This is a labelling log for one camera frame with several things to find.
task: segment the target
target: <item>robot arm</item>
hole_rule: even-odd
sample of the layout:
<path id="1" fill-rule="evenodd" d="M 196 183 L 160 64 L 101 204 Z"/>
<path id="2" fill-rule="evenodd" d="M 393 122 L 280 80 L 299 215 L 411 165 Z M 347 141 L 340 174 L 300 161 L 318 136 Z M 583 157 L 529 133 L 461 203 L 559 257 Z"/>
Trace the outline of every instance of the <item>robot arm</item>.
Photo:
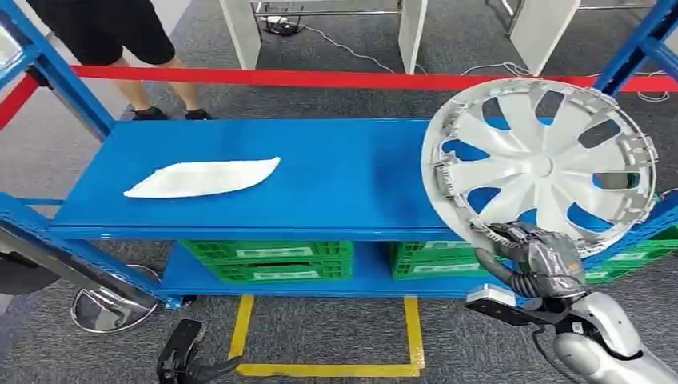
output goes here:
<path id="1" fill-rule="evenodd" d="M 676 373 L 643 345 L 613 298 L 599 292 L 588 294 L 572 304 L 570 314 L 568 324 L 560 325 L 553 349 L 586 382 L 678 383 Z"/>
<path id="2" fill-rule="evenodd" d="M 496 252 L 520 271 L 477 250 L 481 265 L 513 292 L 485 285 L 469 295 L 469 309 L 514 326 L 554 325 L 556 355 L 586 382 L 678 384 L 678 375 L 643 345 L 621 306 L 588 290 L 572 239 L 518 222 L 491 228 L 508 240 L 497 243 Z M 502 300 L 507 293 L 541 298 L 543 304 L 539 310 L 515 307 L 515 299 Z"/>

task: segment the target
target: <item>yellow tape marking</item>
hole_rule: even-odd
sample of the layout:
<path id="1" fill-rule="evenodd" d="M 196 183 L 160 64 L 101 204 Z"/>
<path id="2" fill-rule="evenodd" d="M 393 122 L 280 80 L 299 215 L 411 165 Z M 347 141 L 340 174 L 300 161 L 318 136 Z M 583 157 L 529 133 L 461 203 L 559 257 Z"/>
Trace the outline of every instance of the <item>yellow tape marking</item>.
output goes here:
<path id="1" fill-rule="evenodd" d="M 407 325 L 407 343 L 409 346 L 409 363 L 424 368 L 424 342 L 421 338 L 419 322 L 419 304 L 416 296 L 405 296 L 405 323 Z"/>
<path id="2" fill-rule="evenodd" d="M 245 342 L 247 342 L 247 331 L 249 329 L 249 318 L 252 314 L 253 305 L 254 296 L 251 294 L 243 294 L 240 297 L 240 305 L 237 308 L 235 327 L 233 328 L 233 336 L 231 337 L 229 358 L 242 356 L 245 351 Z"/>
<path id="3" fill-rule="evenodd" d="M 252 315 L 254 296 L 243 294 L 237 310 L 229 358 L 242 356 L 245 352 L 249 320 Z M 237 372 L 243 376 L 288 376 L 292 378 L 418 378 L 424 367 L 424 348 L 421 341 L 419 308 L 417 298 L 407 297 L 405 321 L 410 364 L 363 365 L 363 364 L 241 364 Z"/>
<path id="4" fill-rule="evenodd" d="M 306 365 L 241 364 L 237 372 L 244 376 L 289 376 L 292 378 L 418 378 L 419 367 L 400 365 Z"/>

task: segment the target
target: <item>red barrier rope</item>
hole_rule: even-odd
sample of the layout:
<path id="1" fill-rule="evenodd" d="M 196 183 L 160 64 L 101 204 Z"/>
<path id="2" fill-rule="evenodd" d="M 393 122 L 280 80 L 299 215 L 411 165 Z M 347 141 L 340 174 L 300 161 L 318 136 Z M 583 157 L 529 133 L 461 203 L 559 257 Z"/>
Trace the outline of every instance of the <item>red barrier rope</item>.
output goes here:
<path id="1" fill-rule="evenodd" d="M 375 74 L 307 70 L 227 70 L 214 68 L 157 68 L 120 66 L 73 66 L 83 78 L 111 78 L 158 82 L 212 82 L 251 86 L 297 86 L 308 88 L 354 88 L 382 90 L 464 90 L 482 82 L 511 75 Z M 591 86 L 590 76 L 544 76 L 576 86 Z M 624 92 L 678 92 L 670 76 L 635 76 Z"/>
<path id="2" fill-rule="evenodd" d="M 37 88 L 35 79 L 25 74 L 19 84 L 0 102 L 0 130 L 9 124 Z"/>

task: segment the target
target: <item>silver stanchion base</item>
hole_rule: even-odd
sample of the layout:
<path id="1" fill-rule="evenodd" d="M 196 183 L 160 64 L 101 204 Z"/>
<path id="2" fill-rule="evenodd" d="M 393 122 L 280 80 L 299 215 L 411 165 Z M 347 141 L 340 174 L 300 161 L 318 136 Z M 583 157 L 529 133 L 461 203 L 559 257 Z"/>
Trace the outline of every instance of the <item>silver stanchion base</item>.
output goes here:
<path id="1" fill-rule="evenodd" d="M 145 266 L 130 264 L 129 267 L 160 281 L 155 271 Z M 142 324 L 158 308 L 159 301 L 120 279 L 113 278 L 110 284 L 121 291 L 130 292 L 127 297 L 112 293 L 106 288 L 99 290 L 81 289 L 73 298 L 70 317 L 75 324 L 87 332 L 113 334 L 130 330 Z"/>

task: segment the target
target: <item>lower shelf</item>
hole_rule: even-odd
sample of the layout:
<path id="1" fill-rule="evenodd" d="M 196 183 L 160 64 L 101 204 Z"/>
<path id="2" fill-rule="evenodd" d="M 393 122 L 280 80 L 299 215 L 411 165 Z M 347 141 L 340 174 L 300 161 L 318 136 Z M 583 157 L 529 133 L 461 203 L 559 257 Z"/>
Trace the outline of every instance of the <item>lower shelf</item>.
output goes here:
<path id="1" fill-rule="evenodd" d="M 215 278 L 183 246 L 176 245 L 167 262 L 161 289 L 167 294 L 255 294 L 268 296 L 465 298 L 473 288 L 495 278 L 391 279 L 378 243 L 356 242 L 353 279 L 338 282 L 265 282 L 227 284 Z"/>

